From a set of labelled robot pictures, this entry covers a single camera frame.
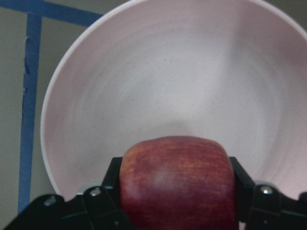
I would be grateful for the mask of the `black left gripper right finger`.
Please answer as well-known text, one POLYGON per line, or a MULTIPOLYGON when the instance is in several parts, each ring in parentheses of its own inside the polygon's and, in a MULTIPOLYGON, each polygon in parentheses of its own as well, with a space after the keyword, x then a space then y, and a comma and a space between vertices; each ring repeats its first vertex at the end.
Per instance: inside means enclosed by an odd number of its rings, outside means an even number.
POLYGON ((235 157, 236 204, 241 230, 305 230, 307 193, 291 199, 267 182, 254 182, 235 157))

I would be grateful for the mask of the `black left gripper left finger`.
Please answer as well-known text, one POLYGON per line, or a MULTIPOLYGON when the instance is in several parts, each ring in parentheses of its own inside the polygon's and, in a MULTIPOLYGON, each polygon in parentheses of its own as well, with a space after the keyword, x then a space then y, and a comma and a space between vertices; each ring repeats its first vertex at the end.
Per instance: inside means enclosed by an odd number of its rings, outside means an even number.
POLYGON ((87 188, 70 201, 52 194, 36 198, 5 229, 130 230, 132 224, 120 207, 121 162, 121 157, 113 158, 102 184, 87 188))

